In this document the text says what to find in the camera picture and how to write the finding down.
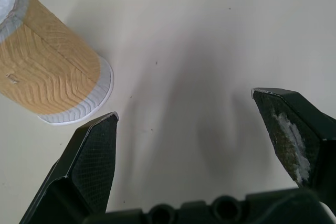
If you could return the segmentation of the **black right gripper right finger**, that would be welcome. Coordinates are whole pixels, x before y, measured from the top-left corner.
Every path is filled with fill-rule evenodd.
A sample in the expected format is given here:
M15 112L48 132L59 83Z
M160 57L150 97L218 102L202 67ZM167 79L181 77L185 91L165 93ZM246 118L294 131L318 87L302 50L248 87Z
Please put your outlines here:
M336 119L295 91L254 88L251 95L292 180L336 203Z

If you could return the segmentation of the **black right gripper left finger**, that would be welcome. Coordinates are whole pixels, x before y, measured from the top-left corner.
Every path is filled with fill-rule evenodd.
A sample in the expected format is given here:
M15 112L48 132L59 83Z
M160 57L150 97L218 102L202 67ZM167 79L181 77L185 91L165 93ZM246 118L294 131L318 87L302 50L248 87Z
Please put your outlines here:
M119 117L110 112L76 129L19 224L82 224L107 209L116 167Z

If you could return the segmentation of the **brown ribbed paper cup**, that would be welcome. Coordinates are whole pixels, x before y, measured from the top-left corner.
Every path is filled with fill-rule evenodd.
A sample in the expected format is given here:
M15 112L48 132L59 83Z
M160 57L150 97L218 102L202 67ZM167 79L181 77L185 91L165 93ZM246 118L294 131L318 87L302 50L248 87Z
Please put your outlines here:
M83 121L113 90L108 62L39 0L0 0L0 93L52 125Z

